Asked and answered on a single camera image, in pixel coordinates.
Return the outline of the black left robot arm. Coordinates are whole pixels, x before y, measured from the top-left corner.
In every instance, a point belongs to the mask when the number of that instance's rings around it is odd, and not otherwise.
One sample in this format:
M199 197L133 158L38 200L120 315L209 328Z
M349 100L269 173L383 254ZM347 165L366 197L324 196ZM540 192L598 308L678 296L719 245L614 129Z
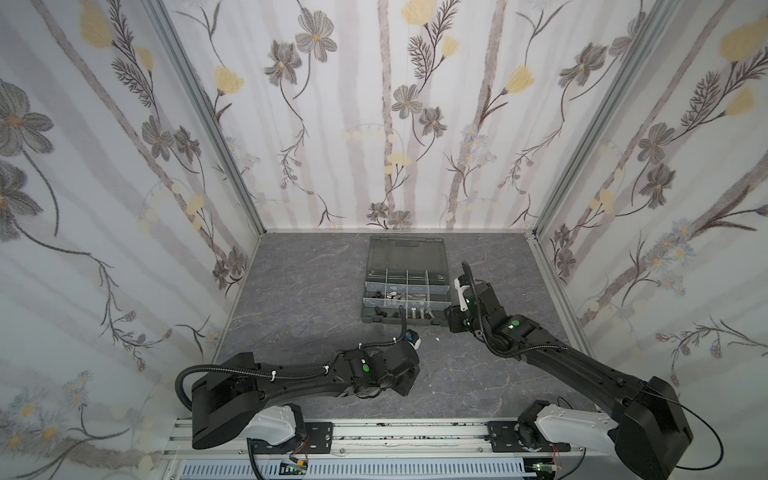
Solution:
M240 353L223 364L182 370L175 391L191 412L192 448L210 449L235 439L261 411L303 397L374 398L386 390L406 396L420 372L407 341L386 348L341 350L320 364L277 365Z

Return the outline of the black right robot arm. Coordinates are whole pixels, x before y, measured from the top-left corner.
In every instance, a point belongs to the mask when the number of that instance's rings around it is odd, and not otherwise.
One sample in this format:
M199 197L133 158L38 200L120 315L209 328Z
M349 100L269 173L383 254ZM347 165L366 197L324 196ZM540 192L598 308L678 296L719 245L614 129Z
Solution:
M507 314L489 283L477 281L468 263L462 270L454 281L459 303L446 311L452 332L472 332L495 356L545 371L598 408L580 411L536 400L518 415L513 441L528 451L576 445L614 455L642 479L668 478L693 440L671 385L606 366L538 322Z

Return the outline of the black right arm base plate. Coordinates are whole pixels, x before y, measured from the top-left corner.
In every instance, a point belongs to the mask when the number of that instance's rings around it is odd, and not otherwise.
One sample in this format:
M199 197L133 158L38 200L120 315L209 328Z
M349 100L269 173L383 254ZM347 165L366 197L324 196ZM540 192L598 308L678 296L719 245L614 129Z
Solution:
M570 452L567 443L546 441L537 431L521 428L517 421L489 421L487 440L493 453L554 453Z

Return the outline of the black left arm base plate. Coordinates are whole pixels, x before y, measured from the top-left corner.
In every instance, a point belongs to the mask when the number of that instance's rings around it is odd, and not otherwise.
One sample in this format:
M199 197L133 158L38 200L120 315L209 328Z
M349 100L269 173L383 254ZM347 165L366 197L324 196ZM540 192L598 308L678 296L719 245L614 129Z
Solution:
M290 439L278 445L266 441L249 439L248 447L254 454L329 454L332 447L334 424L332 422L309 422L300 427Z

